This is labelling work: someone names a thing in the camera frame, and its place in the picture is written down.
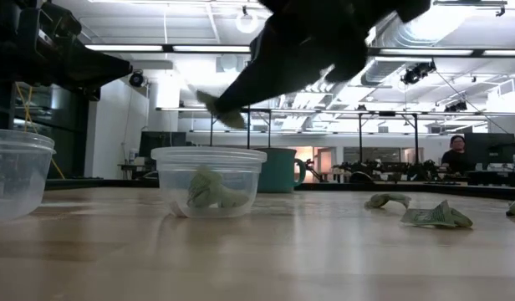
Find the wooden table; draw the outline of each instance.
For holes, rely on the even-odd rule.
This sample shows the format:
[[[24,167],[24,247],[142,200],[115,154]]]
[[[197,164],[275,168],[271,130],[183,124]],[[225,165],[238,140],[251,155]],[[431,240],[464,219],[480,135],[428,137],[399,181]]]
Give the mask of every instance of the wooden table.
[[[259,196],[238,219],[166,217],[156,189],[50,191],[0,223],[0,301],[515,300],[507,203],[448,199],[474,228],[402,225],[370,192]]]

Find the clear plastic container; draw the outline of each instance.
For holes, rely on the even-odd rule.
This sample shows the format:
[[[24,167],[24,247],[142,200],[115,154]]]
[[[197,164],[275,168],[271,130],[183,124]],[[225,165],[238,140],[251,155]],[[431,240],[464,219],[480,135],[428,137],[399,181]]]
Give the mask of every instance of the clear plastic container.
[[[0,220],[32,212],[42,202],[54,141],[0,130]]]
[[[221,147],[155,149],[165,202],[179,217],[239,217],[256,199],[267,154]]]

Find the computer monitor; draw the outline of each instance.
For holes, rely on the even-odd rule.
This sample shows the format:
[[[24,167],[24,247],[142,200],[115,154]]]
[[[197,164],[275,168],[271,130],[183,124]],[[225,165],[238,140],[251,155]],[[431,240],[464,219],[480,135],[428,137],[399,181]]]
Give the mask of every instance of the computer monitor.
[[[186,132],[143,131],[139,156],[150,158],[151,150],[171,146],[186,146]]]
[[[482,163],[483,169],[492,163],[513,163],[514,134],[466,133],[464,138],[469,163]]]

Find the ductwork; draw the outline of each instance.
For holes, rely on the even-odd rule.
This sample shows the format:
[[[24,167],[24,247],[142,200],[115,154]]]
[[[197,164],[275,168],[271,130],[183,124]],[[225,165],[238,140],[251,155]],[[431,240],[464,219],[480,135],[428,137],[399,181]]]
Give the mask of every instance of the ductwork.
[[[414,48],[430,47],[455,31],[469,16],[471,8],[432,7],[428,12],[408,24],[395,14],[387,27],[377,36],[375,47]],[[361,84],[376,86],[402,68],[406,62],[374,62],[361,76]]]

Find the teal bucket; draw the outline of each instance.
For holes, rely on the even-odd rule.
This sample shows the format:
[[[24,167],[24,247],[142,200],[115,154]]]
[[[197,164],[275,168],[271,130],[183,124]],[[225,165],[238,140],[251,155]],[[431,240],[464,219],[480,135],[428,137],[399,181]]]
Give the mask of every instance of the teal bucket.
[[[257,192],[261,193],[290,193],[293,188],[302,184],[306,177],[306,165],[300,159],[295,159],[296,150],[266,148],[257,149],[267,153],[267,161],[263,163]],[[294,166],[300,168],[300,177],[294,180]]]

